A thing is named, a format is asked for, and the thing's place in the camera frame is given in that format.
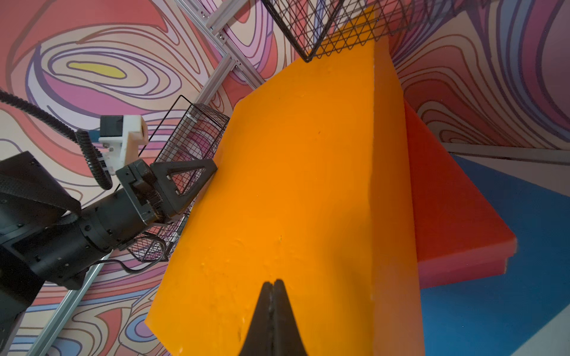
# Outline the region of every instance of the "swirl pattern wallpaper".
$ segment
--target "swirl pattern wallpaper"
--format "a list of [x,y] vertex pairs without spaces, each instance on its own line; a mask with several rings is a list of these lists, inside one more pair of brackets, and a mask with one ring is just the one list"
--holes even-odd
[[[202,1],[208,11],[221,4]],[[173,0],[4,0],[0,19],[0,88],[74,129],[96,129],[102,114],[140,114],[152,133],[221,60]],[[568,150],[568,21],[563,0],[500,0],[397,34],[391,52],[408,102],[441,141]],[[265,79],[297,58],[260,1],[250,0],[227,33]],[[230,115],[250,92],[231,73],[210,106]],[[175,105],[146,160],[187,105]],[[0,122],[0,158],[30,151],[84,206],[107,194],[75,144],[6,105]],[[126,251],[115,258],[139,264]],[[127,275],[105,265],[49,355],[167,354],[143,323],[165,270],[161,263]],[[10,356],[25,355],[65,294],[45,284]]]

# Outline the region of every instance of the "yellow spot on wall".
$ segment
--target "yellow spot on wall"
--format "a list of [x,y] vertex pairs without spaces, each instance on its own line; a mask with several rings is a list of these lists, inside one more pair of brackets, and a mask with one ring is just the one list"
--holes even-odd
[[117,67],[108,66],[101,63],[91,63],[91,62],[69,62],[67,63],[69,68],[78,69],[84,72],[91,72],[99,75],[104,75],[106,77],[123,79],[127,75],[122,70]]

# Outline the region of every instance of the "colorful patterned wall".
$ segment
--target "colorful patterned wall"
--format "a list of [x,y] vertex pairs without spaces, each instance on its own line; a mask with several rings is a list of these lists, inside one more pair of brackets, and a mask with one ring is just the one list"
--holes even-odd
[[[203,1],[209,11],[221,3]],[[250,7],[229,37],[269,78],[296,55],[261,2]],[[122,113],[143,115],[152,131],[178,95],[196,97],[220,60],[172,0],[4,1],[0,20],[0,87],[73,128]],[[563,0],[501,0],[395,36],[406,98],[442,141],[570,149],[569,20]],[[231,74],[211,106],[230,114],[250,92]],[[175,109],[145,158],[156,156],[185,108]],[[4,105],[0,122],[0,158],[29,150],[82,204],[104,195],[76,145]],[[137,265],[124,252],[117,258]],[[165,269],[131,276],[105,266],[49,355],[167,354],[143,323]],[[65,293],[44,286],[10,356],[25,354]]]

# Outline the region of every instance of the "black wire basket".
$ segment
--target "black wire basket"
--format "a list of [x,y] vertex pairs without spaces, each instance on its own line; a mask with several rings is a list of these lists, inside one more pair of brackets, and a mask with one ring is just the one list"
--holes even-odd
[[[176,125],[174,132],[166,141],[155,162],[192,161],[194,159],[213,158],[226,130],[230,120],[229,117],[207,105],[192,104],[181,95],[160,121],[149,140],[152,140],[154,135],[161,130],[165,119],[169,117],[170,112],[181,99],[189,102],[190,106]],[[195,170],[173,175],[172,180],[176,184],[178,192],[183,194],[190,189],[192,184],[198,180],[202,171]],[[147,236],[158,237],[166,243],[166,253],[162,260],[168,261],[172,252],[174,252],[184,226],[186,226],[186,221],[195,201],[196,199],[192,201],[180,220],[171,224],[152,226],[137,236],[135,243],[128,247],[129,252],[140,262],[152,262],[161,258],[161,246],[155,241],[145,238]]]
[[305,62],[493,0],[262,0]]

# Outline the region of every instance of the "black cable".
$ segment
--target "black cable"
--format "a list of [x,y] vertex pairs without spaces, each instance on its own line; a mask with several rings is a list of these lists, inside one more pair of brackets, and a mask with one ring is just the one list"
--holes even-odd
[[38,108],[36,105],[1,89],[0,101],[38,118],[41,122],[47,124],[62,136],[69,138],[73,142],[77,142],[77,140],[75,140],[75,132],[72,129],[59,121],[55,116]]
[[137,274],[137,273],[141,273],[141,272],[146,271],[147,269],[149,269],[150,267],[154,266],[154,265],[157,264],[158,262],[162,261],[162,260],[166,257],[166,242],[164,242],[164,240],[162,240],[161,238],[155,238],[155,237],[152,237],[152,236],[145,236],[145,237],[143,237],[143,238],[135,239],[135,241],[136,241],[136,240],[139,240],[139,239],[150,239],[150,240],[154,240],[155,242],[157,242],[157,243],[162,247],[162,255],[161,255],[158,259],[152,261],[149,265],[146,265],[146,266],[144,266],[144,267],[142,267],[142,268],[139,268],[139,269],[132,269],[132,268],[129,268],[129,267],[127,267],[127,265],[125,265],[125,264],[123,263],[123,261],[119,261],[119,260],[103,260],[103,261],[97,261],[97,262],[93,262],[91,265],[93,266],[93,265],[95,265],[95,264],[100,264],[100,263],[118,263],[118,264],[121,265],[121,267],[125,270],[126,273],[128,273],[128,274],[130,274],[130,275],[135,275],[135,274]]
[[85,161],[87,162],[97,184],[104,190],[113,188],[113,181],[111,180],[109,171],[103,169],[103,167],[107,167],[105,165],[105,161],[103,161],[103,155],[91,143],[89,133],[85,130],[79,129],[75,132],[75,137],[77,138],[77,144],[79,145],[79,148],[81,148],[81,152],[83,152]]
[[103,161],[103,155],[99,150],[93,146],[89,134],[85,130],[79,129],[74,132],[66,124],[59,121],[55,116],[49,114],[48,112],[42,110],[38,106],[17,97],[14,94],[7,93],[0,89],[0,101],[8,104],[14,108],[18,108],[34,117],[36,117],[41,122],[47,124],[54,131],[61,134],[63,137],[69,138],[71,141],[77,143],[81,152],[85,157],[85,161],[93,174],[93,178],[101,188],[104,190],[109,190],[113,188],[113,182],[111,180],[111,175],[107,170],[104,170],[107,166]]

